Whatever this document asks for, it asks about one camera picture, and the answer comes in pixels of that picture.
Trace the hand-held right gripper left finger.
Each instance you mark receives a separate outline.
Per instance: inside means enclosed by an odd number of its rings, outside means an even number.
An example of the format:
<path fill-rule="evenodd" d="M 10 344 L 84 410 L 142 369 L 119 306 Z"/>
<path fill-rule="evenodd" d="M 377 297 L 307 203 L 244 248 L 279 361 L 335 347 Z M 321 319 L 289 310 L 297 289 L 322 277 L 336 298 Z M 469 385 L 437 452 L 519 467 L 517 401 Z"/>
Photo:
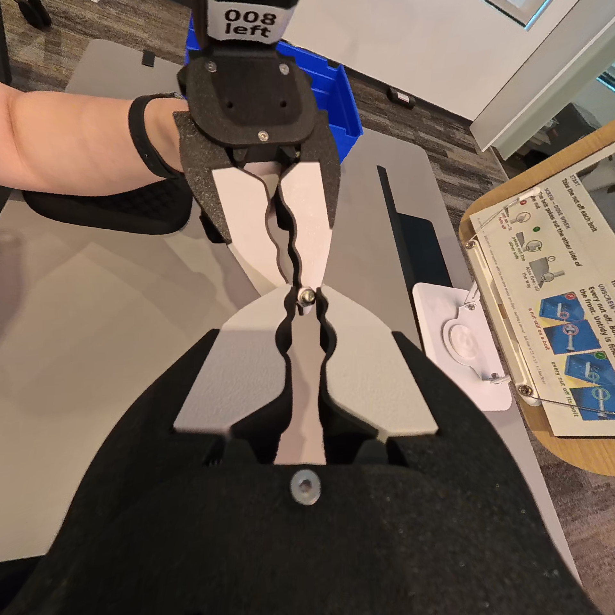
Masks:
<path fill-rule="evenodd" d="M 259 462 L 272 464 L 292 416 L 295 310 L 296 288 L 277 288 L 230 317 L 216 332 L 174 430 L 245 440 Z"/>

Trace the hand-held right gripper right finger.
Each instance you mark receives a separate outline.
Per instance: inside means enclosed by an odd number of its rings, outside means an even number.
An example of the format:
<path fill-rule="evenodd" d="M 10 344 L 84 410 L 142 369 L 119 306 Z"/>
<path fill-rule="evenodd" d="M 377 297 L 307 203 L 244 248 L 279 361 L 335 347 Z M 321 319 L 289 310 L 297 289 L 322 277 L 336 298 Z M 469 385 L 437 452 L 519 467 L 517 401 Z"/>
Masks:
<path fill-rule="evenodd" d="M 388 441 L 435 435 L 438 426 L 397 344 L 376 315 L 332 287 L 317 293 L 319 420 L 328 462 L 353 462 L 364 444 L 387 458 Z"/>

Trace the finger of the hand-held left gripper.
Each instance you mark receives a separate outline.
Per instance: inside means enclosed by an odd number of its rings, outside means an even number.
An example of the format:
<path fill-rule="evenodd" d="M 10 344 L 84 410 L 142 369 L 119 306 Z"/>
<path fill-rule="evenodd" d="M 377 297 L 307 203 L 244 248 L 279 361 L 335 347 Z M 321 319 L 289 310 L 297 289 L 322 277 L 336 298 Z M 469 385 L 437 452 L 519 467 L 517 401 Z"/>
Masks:
<path fill-rule="evenodd" d="M 289 227 L 287 251 L 293 265 L 293 283 L 302 288 L 319 288 L 333 233 L 320 163 L 299 162 L 291 166 L 281 177 L 277 195 Z"/>
<path fill-rule="evenodd" d="M 247 165 L 212 172 L 230 234 L 227 246 L 260 296 L 288 285 L 268 221 L 282 165 Z"/>

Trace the blue bin with divider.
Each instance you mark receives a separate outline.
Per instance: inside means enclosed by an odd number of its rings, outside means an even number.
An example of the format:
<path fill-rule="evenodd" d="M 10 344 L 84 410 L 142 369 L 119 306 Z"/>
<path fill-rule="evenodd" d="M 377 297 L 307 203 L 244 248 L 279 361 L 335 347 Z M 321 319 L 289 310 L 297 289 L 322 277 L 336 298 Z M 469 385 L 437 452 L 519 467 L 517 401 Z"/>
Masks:
<path fill-rule="evenodd" d="M 282 42 L 298 1 L 196 1 L 178 82 L 191 119 L 230 151 L 295 148 L 326 121 L 342 161 L 363 134 L 343 66 Z"/>

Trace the person's left forearm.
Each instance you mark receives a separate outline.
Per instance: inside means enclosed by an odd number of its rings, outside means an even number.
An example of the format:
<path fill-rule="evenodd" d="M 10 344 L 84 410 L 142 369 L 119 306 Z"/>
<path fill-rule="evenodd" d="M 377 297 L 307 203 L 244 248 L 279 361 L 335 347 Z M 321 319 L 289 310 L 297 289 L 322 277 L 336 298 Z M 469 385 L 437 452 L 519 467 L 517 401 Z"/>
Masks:
<path fill-rule="evenodd" d="M 156 182 L 130 136 L 130 106 L 1 84 L 1 186 L 106 196 Z"/>

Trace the grey desk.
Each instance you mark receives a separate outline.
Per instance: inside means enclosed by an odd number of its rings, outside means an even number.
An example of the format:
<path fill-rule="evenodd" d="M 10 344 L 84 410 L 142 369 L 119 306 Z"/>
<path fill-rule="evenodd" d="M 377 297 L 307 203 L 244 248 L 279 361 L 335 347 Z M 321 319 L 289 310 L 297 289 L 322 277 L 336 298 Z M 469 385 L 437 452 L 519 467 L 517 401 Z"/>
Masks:
<path fill-rule="evenodd" d="M 174 430 L 216 332 L 262 297 L 198 205 L 143 235 L 6 202 L 1 561 L 37 559 L 6 614 L 599 614 L 507 442 L 414 344 L 392 211 L 443 221 L 427 165 L 371 130 L 342 163 L 322 286 L 393 331 L 438 426 L 353 462 L 325 459 L 317 307 L 291 323 L 272 464 Z"/>

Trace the person's left hand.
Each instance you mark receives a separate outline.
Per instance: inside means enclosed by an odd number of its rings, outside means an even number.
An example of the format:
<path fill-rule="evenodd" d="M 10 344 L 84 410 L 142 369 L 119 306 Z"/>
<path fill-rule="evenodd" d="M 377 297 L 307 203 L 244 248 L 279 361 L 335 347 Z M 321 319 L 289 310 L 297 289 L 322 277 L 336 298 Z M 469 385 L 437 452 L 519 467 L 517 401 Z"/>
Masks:
<path fill-rule="evenodd" d="M 188 111 L 188 103 L 180 98 L 155 98 L 144 109 L 144 127 L 150 143 L 170 168 L 183 173 L 180 159 L 180 137 L 175 113 Z"/>

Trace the black wristband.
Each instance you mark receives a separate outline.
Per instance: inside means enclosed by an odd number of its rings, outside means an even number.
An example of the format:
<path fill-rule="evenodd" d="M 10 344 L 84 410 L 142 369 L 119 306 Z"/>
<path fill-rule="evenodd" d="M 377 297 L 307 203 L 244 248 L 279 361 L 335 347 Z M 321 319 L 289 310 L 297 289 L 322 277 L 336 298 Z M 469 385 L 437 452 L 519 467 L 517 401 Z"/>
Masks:
<path fill-rule="evenodd" d="M 128 111 L 128 130 L 130 133 L 130 137 L 134 144 L 135 150 L 138 155 L 141 157 L 144 165 L 147 169 L 155 176 L 167 179 L 176 179 L 179 178 L 183 173 L 179 173 L 178 171 L 170 168 L 165 162 L 160 158 L 157 151 L 154 149 L 148 135 L 146 133 L 144 127 L 144 109 L 149 101 L 155 98 L 165 98 L 165 97 L 182 97 L 178 93 L 160 93 L 160 94 L 151 94 L 151 95 L 143 95 L 135 98 Z"/>

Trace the black rolling stand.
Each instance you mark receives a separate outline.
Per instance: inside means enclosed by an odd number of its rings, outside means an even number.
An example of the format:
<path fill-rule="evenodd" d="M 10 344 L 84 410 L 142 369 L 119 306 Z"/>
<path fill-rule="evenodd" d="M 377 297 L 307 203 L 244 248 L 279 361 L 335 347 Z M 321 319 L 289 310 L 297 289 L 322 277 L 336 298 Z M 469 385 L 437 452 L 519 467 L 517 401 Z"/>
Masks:
<path fill-rule="evenodd" d="M 32 27 L 45 31 L 52 26 L 49 13 L 42 1 L 15 1 L 23 18 Z"/>

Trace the white framed window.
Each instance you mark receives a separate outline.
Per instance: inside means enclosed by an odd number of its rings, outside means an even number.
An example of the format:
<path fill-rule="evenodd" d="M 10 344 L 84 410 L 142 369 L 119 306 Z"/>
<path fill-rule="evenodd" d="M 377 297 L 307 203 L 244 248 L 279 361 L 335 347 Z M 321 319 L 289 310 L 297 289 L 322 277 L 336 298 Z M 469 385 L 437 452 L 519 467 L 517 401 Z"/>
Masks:
<path fill-rule="evenodd" d="M 525 31 L 530 30 L 552 1 L 483 1 L 512 20 Z"/>

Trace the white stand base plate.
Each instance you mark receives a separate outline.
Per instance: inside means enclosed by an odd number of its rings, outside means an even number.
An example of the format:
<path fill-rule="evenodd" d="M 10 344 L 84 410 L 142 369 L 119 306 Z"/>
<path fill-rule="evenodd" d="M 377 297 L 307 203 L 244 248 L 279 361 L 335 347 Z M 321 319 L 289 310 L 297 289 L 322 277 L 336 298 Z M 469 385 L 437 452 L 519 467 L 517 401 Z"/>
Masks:
<path fill-rule="evenodd" d="M 465 249 L 475 276 L 469 290 L 424 282 L 413 288 L 424 351 L 483 412 L 508 410 L 513 396 L 541 406 L 486 250 L 477 237 Z"/>

